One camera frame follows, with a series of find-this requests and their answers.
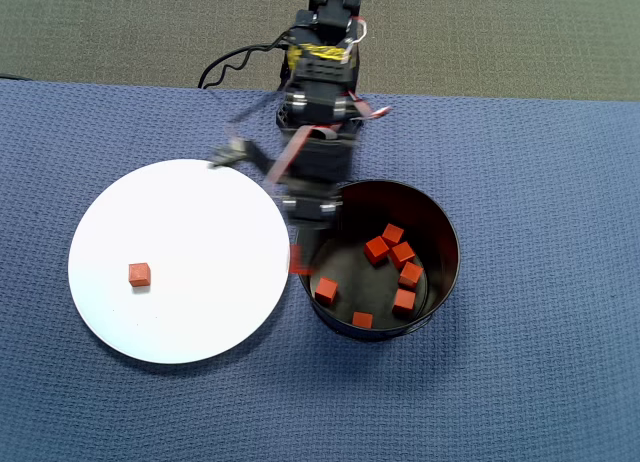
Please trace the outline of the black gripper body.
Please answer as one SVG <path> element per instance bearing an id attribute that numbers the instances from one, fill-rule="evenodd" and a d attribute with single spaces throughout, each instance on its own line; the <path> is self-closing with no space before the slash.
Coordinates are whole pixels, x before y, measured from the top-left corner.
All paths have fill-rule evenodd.
<path id="1" fill-rule="evenodd" d="M 355 141 L 334 129 L 297 129 L 273 164 L 273 183 L 283 184 L 282 206 L 296 226 L 326 227 L 337 217 L 338 186 L 351 173 Z"/>

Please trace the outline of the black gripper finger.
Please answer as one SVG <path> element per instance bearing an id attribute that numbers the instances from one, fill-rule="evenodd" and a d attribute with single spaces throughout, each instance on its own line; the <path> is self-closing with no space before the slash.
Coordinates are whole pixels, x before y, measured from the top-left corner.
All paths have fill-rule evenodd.
<path id="1" fill-rule="evenodd" d="M 311 267 L 316 253 L 331 234 L 328 228 L 301 227 L 294 243 L 294 266 Z"/>

